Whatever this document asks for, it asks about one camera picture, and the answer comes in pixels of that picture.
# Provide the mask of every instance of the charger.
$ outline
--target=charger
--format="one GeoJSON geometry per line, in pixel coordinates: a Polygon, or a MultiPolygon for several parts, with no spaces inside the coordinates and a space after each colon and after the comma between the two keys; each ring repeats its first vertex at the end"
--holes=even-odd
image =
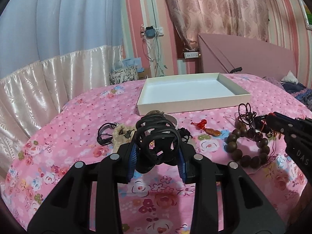
{"type": "Polygon", "coordinates": [[[145,29],[145,35],[147,38],[155,38],[156,33],[155,33],[155,29],[152,26],[146,27],[145,29]]]}

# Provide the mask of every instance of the curtain ruffle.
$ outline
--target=curtain ruffle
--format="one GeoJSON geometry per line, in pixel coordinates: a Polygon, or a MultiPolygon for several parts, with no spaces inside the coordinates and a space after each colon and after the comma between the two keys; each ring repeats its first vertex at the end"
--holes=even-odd
{"type": "Polygon", "coordinates": [[[0,181],[30,136],[72,98],[110,85],[121,46],[101,46],[29,64],[0,80],[0,181]]]}

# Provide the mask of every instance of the pink headboard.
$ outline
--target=pink headboard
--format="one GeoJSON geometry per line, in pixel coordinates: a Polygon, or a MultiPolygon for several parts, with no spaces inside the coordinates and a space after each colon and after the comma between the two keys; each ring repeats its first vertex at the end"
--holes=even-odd
{"type": "Polygon", "coordinates": [[[229,73],[242,67],[241,73],[281,80],[292,71],[296,75],[291,50],[260,40],[234,35],[199,34],[199,49],[204,73],[229,73]]]}

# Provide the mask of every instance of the pink striped wallpaper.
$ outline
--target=pink striped wallpaper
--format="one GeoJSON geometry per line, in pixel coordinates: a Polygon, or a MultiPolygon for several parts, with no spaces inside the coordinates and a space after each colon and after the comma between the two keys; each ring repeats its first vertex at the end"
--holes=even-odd
{"type": "MultiPolygon", "coordinates": [[[[151,0],[125,0],[127,7],[128,28],[131,40],[127,42],[133,46],[133,55],[141,57],[145,68],[150,62],[144,55],[142,39],[140,38],[141,25],[153,25],[154,15],[151,0]]],[[[174,26],[165,0],[153,0],[157,26],[162,26],[164,36],[160,37],[162,47],[162,62],[168,69],[166,75],[190,74],[198,71],[195,61],[177,59],[174,26]]],[[[297,77],[301,83],[312,87],[312,33],[305,28],[304,17],[298,0],[266,0],[269,7],[269,41],[276,45],[294,51],[297,77]]]]}

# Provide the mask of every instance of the pillow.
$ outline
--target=pillow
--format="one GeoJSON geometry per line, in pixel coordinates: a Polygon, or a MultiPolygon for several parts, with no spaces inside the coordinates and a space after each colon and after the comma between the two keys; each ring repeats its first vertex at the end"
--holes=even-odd
{"type": "Polygon", "coordinates": [[[281,81],[285,83],[293,83],[293,84],[299,83],[298,79],[294,76],[294,74],[291,71],[289,71],[287,76],[284,76],[281,81]]]}

